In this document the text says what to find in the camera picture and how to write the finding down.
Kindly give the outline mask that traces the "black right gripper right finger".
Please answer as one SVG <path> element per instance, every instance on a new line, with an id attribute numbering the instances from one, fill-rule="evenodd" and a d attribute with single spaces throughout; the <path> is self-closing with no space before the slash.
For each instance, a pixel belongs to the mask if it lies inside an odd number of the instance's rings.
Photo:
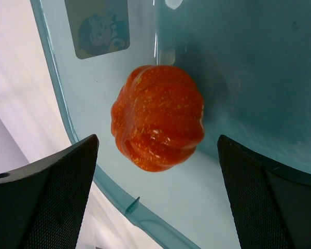
<path id="1" fill-rule="evenodd" d="M 311 248 L 311 174 L 225 135 L 217 148 L 241 248 Z"/>

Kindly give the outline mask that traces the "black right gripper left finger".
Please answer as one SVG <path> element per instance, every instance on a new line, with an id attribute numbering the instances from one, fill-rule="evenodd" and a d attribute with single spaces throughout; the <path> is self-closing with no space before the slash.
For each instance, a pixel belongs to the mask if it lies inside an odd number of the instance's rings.
<path id="1" fill-rule="evenodd" d="M 0 248 L 75 248 L 99 141 L 80 142 L 0 174 Z"/>

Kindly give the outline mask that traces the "orange toy pumpkin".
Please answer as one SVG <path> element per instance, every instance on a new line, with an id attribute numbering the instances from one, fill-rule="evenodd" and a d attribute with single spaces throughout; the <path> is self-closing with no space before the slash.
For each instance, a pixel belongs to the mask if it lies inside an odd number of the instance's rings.
<path id="1" fill-rule="evenodd" d="M 111 108 L 118 150 L 144 171 L 185 162 L 203 140 L 204 99 L 184 70 L 144 65 L 133 70 Z"/>

